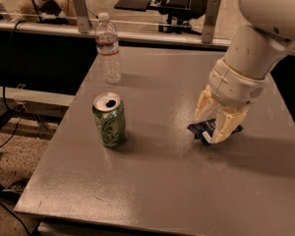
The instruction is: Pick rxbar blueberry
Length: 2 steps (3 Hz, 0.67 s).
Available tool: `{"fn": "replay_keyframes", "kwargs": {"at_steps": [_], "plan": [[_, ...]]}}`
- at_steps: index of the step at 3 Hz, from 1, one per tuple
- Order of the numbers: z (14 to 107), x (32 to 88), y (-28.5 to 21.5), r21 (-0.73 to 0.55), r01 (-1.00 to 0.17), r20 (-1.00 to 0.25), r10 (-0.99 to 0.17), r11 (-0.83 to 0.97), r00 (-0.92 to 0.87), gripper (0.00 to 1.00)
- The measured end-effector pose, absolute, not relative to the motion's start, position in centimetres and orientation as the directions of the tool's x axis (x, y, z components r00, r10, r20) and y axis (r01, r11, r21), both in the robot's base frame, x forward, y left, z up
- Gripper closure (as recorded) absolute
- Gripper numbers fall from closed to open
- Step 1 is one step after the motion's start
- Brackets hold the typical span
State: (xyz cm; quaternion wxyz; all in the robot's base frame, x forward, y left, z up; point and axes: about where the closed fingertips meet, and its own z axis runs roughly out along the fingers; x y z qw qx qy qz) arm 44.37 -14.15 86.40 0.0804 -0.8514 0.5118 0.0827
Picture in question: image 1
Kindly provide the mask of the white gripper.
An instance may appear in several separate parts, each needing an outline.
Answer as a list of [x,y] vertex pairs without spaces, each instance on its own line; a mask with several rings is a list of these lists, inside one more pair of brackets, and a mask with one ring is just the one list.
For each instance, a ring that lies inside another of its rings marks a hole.
[[268,78],[242,76],[220,58],[209,74],[208,86],[201,92],[194,120],[200,123],[216,117],[210,142],[224,142],[246,118],[248,108],[244,105],[255,103],[267,84]]

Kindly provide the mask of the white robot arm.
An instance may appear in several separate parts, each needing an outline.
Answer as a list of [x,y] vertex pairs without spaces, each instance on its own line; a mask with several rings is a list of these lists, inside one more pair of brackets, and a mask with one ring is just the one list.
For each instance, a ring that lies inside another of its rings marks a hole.
[[295,48],[295,0],[238,0],[238,6],[247,23],[213,66],[195,111],[197,122],[216,115],[211,144],[228,139],[243,122],[270,71]]

